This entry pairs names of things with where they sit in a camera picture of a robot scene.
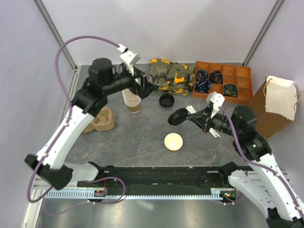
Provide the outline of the single brown paper cup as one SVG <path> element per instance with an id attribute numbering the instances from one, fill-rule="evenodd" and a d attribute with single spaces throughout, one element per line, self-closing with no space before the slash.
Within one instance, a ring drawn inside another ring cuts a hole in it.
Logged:
<path id="1" fill-rule="evenodd" d="M 169 152 L 177 152 L 183 146 L 183 139 L 177 133 L 170 133 L 164 139 L 165 147 Z"/>

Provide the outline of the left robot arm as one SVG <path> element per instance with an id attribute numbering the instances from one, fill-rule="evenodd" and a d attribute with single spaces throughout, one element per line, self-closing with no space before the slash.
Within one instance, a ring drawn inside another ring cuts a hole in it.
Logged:
<path id="1" fill-rule="evenodd" d="M 107 58 L 98 58 L 88 69 L 88 77 L 72 99 L 71 109 L 50 141 L 37 154 L 28 154 L 25 163 L 56 190 L 72 180 L 88 180 L 94 187 L 104 182 L 104 175 L 91 163 L 69 168 L 65 158 L 81 132 L 93 121 L 108 103 L 109 95 L 124 89 L 145 99 L 158 87 L 147 80 L 147 75 L 126 64 L 112 65 Z"/>

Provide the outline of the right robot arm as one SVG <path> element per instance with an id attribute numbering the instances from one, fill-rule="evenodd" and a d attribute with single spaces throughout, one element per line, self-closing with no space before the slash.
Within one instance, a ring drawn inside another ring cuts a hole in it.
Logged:
<path id="1" fill-rule="evenodd" d="M 256 118 L 250 107 L 239 105 L 232 115 L 223 108 L 215 112 L 209 104 L 196 112 L 184 108 L 184 120 L 195 123 L 204 133 L 222 132 L 234 138 L 236 152 L 256 172 L 265 189 L 250 180 L 235 163 L 223 165 L 218 183 L 233 186 L 246 196 L 265 216 L 270 228 L 302 228 L 304 203 L 280 170 L 267 141 L 255 130 Z"/>

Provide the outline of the black plastic cup lid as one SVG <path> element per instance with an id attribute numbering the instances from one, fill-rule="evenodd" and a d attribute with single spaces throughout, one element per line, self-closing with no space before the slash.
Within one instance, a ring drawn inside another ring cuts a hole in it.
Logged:
<path id="1" fill-rule="evenodd" d="M 168 124 L 177 126 L 187 120 L 188 110 L 186 108 L 180 108 L 172 113 L 168 118 Z"/>

